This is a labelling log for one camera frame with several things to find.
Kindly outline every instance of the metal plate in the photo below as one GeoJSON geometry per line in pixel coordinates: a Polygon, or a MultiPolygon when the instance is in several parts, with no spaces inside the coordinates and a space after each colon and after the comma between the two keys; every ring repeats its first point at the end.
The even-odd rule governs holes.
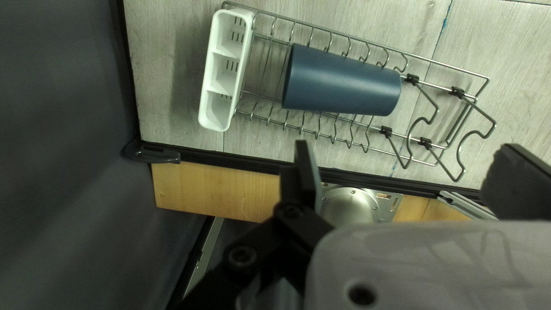
{"type": "Polygon", "coordinates": [[[317,212],[331,225],[392,222],[402,194],[326,184],[317,212]]]}

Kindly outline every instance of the blue cup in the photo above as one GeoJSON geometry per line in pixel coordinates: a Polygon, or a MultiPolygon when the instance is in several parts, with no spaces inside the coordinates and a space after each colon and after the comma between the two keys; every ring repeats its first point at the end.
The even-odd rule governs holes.
{"type": "Polygon", "coordinates": [[[388,116],[402,79],[394,70],[293,44],[283,107],[308,111],[388,116]]]}

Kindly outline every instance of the metal mount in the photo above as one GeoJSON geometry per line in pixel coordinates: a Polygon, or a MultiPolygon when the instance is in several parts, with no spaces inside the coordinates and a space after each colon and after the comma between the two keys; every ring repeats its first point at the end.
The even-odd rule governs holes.
{"type": "Polygon", "coordinates": [[[490,209],[485,208],[458,193],[441,191],[437,199],[474,220],[498,220],[490,209]]]}

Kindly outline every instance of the black clip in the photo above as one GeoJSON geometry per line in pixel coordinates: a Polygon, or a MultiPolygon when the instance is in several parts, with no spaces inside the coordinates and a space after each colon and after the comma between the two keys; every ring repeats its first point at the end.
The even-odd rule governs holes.
{"type": "Polygon", "coordinates": [[[459,99],[463,99],[465,97],[465,91],[459,87],[452,86],[451,91],[448,93],[452,96],[456,96],[459,99]]]}
{"type": "Polygon", "coordinates": [[[390,137],[392,136],[392,128],[387,126],[381,126],[381,130],[379,131],[379,133],[382,133],[383,135],[385,135],[385,138],[390,139],[390,137]]]}
{"type": "Polygon", "coordinates": [[[432,142],[431,139],[425,138],[425,137],[421,137],[421,138],[419,138],[419,139],[420,139],[421,141],[417,142],[418,145],[422,145],[422,146],[424,146],[426,149],[430,149],[430,148],[433,147],[433,146],[432,146],[433,142],[432,142]]]}
{"type": "Polygon", "coordinates": [[[411,83],[413,86],[416,86],[417,83],[419,83],[419,77],[414,74],[408,73],[406,75],[406,78],[404,79],[404,82],[411,83]]]}

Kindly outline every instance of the white utensil holder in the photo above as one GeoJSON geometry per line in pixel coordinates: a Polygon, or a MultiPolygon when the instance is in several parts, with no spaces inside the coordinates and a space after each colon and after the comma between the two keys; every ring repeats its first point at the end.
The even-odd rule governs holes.
{"type": "Polygon", "coordinates": [[[199,123],[226,131],[239,101],[255,14],[235,8],[214,13],[201,90],[199,123]]]}

